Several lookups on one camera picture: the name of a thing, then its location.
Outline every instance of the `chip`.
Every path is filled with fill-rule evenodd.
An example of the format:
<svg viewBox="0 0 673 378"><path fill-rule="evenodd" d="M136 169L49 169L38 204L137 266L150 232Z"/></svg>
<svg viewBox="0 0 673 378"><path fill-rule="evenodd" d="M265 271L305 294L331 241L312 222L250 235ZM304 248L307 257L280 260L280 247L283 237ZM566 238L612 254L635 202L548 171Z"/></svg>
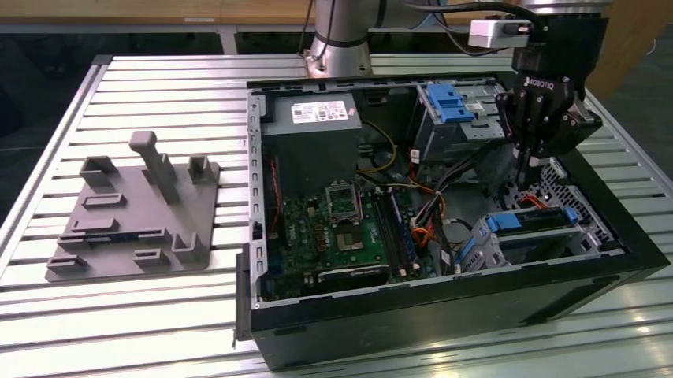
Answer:
<svg viewBox="0 0 673 378"><path fill-rule="evenodd" d="M353 224L343 224L333 230L336 235L336 247L340 251L361 250L364 243L361 240L361 228Z"/></svg>

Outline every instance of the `green motherboard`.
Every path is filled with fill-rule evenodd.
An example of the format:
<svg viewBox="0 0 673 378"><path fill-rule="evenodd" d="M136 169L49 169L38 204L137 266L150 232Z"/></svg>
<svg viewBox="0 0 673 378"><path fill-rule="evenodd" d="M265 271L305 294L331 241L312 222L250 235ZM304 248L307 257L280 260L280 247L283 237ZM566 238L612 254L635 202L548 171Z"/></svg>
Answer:
<svg viewBox="0 0 673 378"><path fill-rule="evenodd" d="M384 235L388 232L384 229L392 226L381 225L381 222L388 223L383 220L379 210L381 196L393 196L396 199L393 216L389 212L387 216L403 222L395 231L407 246L399 246L404 243L393 243L388 235ZM352 287L351 277L343 279L339 276L345 275L341 272L348 269L361 269L368 274L376 273L371 275L364 286L433 276L428 254L416 255L415 250L404 250L412 250L408 229L412 216L411 195L407 191L359 193L348 184L312 198L284 198L279 229L268 236L269 271L264 280L265 300L356 288ZM415 257L407 260L405 265L400 262L401 250L404 254L413 254ZM327 288L325 278L331 279Z"/></svg>

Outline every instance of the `motherboard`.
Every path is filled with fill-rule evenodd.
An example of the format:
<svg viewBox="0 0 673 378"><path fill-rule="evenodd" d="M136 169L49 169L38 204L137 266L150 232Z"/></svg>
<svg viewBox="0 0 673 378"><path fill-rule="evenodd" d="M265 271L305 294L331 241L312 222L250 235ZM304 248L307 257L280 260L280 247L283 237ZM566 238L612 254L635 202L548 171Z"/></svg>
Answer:
<svg viewBox="0 0 673 378"><path fill-rule="evenodd" d="M409 191L360 191L333 183L320 195L284 198L268 237L265 300L296 298L433 276L416 251Z"/></svg>

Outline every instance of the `ram slot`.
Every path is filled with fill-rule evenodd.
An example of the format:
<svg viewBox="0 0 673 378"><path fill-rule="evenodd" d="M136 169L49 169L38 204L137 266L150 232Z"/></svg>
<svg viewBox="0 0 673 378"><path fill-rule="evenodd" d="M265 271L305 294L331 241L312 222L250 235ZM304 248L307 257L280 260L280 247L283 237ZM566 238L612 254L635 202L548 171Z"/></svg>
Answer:
<svg viewBox="0 0 673 378"><path fill-rule="evenodd" d="M396 245L393 242L389 224L385 221L385 213L383 211L383 208L383 199L380 197L376 197L373 201L373 210L376 213L377 231L380 233L380 239L383 240L383 248L385 249L385 256L388 257L389 268L393 272L397 272L400 276L405 276L407 271L399 266L397 254L395 252Z"/></svg>
<svg viewBox="0 0 673 378"><path fill-rule="evenodd" d="M401 232L395 220L397 216L397 209L393 205L392 195L389 193L384 193L380 196L380 209L383 212L383 219L385 220L385 224L388 225L388 231L392 239L392 252L395 253L396 259L399 261L400 269L404 269L404 272L408 272L412 268L412 263L411 260L408 260L407 252L404 250Z"/></svg>
<svg viewBox="0 0 673 378"><path fill-rule="evenodd" d="M420 269L420 265L417 264L417 255L416 255L416 249L412 246L412 239L411 239L411 232L408 230L408 225L404 223L400 214L400 211L403 212L401 206L399 206L399 199L397 195L392 193L391 197L392 199L392 206L395 208L395 215L396 215L396 220L397 220L397 228L399 228L399 233L401 234L401 240L403 240L403 248L404 252L407 254L407 258L411 261L411 267L412 270Z"/></svg>

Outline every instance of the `metal case frame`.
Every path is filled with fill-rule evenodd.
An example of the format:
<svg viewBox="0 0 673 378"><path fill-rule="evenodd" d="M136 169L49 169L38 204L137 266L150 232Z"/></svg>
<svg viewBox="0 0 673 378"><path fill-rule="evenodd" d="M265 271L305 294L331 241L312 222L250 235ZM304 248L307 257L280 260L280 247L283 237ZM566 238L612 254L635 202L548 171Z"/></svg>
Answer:
<svg viewBox="0 0 673 378"><path fill-rule="evenodd" d="M510 87L512 73L480 72ZM356 82L387 86L453 80L468 75L369 77L343 80L287 80L249 83L254 94L300 94L348 89ZM250 254L264 253L262 195L258 119L264 107L248 103L249 122L249 218L250 241L236 258L236 338L254 339L271 369L371 354L419 343L437 342L506 328L538 324L563 317L574 309L622 284L635 282L668 262L642 231L606 184L574 150L556 157L571 185L580 190L623 254L556 265L535 264L526 269L468 279L405 285L351 296L323 296L281 306L252 304L249 279L256 267Z"/></svg>

